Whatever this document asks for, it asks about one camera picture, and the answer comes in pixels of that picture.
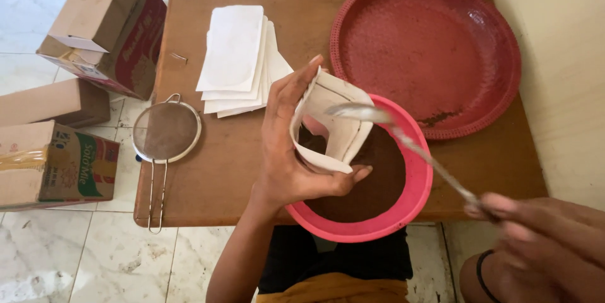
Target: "white tile floor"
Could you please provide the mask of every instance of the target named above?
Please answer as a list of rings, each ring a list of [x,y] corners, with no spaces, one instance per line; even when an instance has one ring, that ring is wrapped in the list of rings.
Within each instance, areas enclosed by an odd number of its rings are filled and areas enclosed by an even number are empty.
[[[0,95],[74,77],[34,54],[64,1],[0,0]],[[114,199],[0,213],[0,303],[204,301],[233,228],[164,229],[152,236],[134,224],[140,164],[130,143],[131,127],[149,103],[117,94],[111,99],[111,120],[85,130],[122,143]],[[450,261],[456,273],[464,257],[488,245],[485,226],[460,223],[445,229],[447,238],[440,224],[408,228],[411,303],[455,302]],[[445,241],[452,245],[450,255]]]

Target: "person's lap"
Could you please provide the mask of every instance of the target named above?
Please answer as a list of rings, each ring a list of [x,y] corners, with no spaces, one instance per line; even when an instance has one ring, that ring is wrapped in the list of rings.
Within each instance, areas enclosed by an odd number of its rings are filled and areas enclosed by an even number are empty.
[[[260,294],[277,293],[307,278],[339,272],[359,279],[412,278],[405,228],[364,243],[339,243],[333,252],[318,253],[311,233],[301,226],[276,226]]]

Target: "pink bowl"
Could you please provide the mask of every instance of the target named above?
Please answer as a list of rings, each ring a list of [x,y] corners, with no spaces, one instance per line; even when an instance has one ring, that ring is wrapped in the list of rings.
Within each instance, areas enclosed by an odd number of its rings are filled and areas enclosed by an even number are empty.
[[[429,153],[427,140],[410,114],[386,98],[372,94],[370,97],[376,107],[389,111],[397,126]],[[393,136],[388,127],[383,124],[379,126]],[[395,205],[383,214],[360,222],[335,222],[316,214],[302,201],[288,205],[285,209],[309,232],[339,243],[371,241],[401,229],[418,215],[427,202],[433,184],[433,168],[399,142],[397,145],[405,160],[405,187]]]

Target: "green label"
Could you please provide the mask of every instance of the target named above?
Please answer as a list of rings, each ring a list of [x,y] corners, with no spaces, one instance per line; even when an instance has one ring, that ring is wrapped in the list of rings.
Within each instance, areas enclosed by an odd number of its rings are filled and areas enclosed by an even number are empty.
[[[95,138],[76,132],[80,141],[80,173],[78,173],[78,191],[85,197],[102,197],[97,191],[93,178],[93,161],[97,155]]]

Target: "yellow cloth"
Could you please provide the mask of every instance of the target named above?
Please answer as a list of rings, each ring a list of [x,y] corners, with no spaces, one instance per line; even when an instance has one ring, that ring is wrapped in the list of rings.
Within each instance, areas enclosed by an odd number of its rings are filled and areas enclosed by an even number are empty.
[[[395,279],[363,279],[326,273],[294,284],[282,293],[260,294],[256,303],[407,303],[408,284]]]

